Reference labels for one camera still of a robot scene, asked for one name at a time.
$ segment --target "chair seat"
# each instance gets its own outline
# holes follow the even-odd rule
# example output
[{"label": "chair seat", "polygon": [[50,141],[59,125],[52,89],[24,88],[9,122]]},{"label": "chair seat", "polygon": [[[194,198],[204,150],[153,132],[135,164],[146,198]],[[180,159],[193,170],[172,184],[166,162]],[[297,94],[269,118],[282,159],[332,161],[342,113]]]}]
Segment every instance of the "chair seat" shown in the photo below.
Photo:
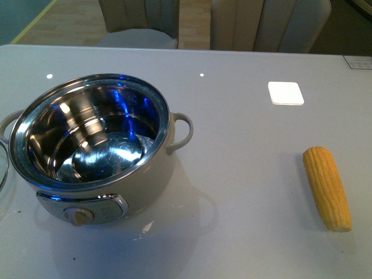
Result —
[{"label": "chair seat", "polygon": [[167,34],[153,29],[128,29],[107,33],[97,44],[111,48],[157,48],[176,49],[178,41]]}]

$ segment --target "chair backrest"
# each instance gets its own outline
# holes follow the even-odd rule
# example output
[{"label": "chair backrest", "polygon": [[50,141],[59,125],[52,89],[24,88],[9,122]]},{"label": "chair backrest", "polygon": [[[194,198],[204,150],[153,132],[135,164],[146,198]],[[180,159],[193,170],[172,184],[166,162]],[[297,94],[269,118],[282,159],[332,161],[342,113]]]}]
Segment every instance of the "chair backrest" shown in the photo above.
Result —
[{"label": "chair backrest", "polygon": [[180,0],[99,0],[109,33],[147,28],[178,39]]},{"label": "chair backrest", "polygon": [[210,48],[307,53],[330,0],[212,0]]}]

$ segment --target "glass lid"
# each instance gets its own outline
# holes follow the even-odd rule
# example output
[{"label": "glass lid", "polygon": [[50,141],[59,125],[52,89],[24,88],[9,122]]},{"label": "glass lid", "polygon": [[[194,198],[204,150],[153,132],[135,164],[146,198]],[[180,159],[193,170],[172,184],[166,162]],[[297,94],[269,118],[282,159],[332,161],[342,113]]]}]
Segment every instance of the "glass lid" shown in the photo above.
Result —
[{"label": "glass lid", "polygon": [[2,190],[8,175],[9,158],[4,144],[0,141],[0,191]]}]

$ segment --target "white square light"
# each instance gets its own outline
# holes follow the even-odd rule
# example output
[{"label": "white square light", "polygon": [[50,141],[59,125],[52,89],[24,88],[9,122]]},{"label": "white square light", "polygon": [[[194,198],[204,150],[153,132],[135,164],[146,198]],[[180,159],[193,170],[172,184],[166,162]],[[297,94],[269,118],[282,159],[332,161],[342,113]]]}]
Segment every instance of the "white square light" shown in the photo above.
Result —
[{"label": "white square light", "polygon": [[275,105],[303,105],[304,100],[297,83],[270,81],[270,98]]}]

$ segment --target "white table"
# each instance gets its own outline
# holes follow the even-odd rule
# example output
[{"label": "white table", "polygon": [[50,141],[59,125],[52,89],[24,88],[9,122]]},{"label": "white table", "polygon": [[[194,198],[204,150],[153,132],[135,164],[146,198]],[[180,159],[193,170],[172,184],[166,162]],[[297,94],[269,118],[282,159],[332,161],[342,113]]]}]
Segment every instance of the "white table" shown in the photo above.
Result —
[{"label": "white table", "polygon": [[[0,278],[372,278],[372,70],[342,56],[19,45],[0,47],[0,65],[0,119],[64,81],[124,73],[195,126],[162,196],[129,221],[73,227],[11,168]],[[305,103],[273,105],[269,81],[298,83]],[[334,155],[351,232],[321,222],[302,164],[315,145]]]}]

